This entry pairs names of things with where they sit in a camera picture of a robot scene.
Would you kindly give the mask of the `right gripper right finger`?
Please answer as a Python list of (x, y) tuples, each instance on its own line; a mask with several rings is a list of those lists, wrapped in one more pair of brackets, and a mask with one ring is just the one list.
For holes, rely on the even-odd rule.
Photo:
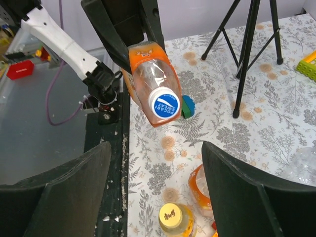
[(201, 149), (220, 237), (314, 237), (316, 189), (243, 162), (211, 142)]

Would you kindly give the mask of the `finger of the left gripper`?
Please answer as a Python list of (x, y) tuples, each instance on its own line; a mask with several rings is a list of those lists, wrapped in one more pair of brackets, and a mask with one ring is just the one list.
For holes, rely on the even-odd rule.
[(82, 0), (81, 6), (111, 59), (131, 72), (128, 49), (100, 0)]
[(157, 0), (139, 0), (140, 16), (148, 41), (156, 42), (165, 50)]

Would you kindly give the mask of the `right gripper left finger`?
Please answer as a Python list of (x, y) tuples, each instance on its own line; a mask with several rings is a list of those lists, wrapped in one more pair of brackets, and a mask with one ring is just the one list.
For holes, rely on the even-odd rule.
[(91, 237), (109, 162), (100, 143), (47, 172), (0, 187), (2, 237)]

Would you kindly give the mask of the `crushed orange label bottle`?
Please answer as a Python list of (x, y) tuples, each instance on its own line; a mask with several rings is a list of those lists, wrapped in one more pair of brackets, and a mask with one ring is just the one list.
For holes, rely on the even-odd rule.
[[(133, 101), (143, 111), (149, 123), (158, 127), (177, 119), (181, 114), (182, 93), (177, 74), (165, 51), (153, 41), (128, 47), (131, 72), (122, 70), (124, 81)], [(181, 108), (175, 117), (161, 119), (151, 111), (148, 98), (158, 87), (168, 87), (179, 97)]]

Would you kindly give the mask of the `white blue bottle cap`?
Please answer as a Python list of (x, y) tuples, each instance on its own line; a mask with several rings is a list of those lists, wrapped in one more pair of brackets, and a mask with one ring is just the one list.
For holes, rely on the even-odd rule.
[(168, 87), (154, 89), (148, 98), (148, 104), (154, 115), (160, 119), (171, 119), (181, 108), (179, 97)]

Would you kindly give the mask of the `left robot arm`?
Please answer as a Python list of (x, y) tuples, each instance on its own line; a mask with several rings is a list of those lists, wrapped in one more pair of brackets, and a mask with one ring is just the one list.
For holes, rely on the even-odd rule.
[[(81, 6), (111, 59), (131, 72), (128, 47), (147, 38), (164, 48), (156, 0), (83, 0)], [(39, 0), (2, 0), (0, 17), (38, 38), (65, 61), (99, 102), (110, 100), (114, 73), (79, 46)]]

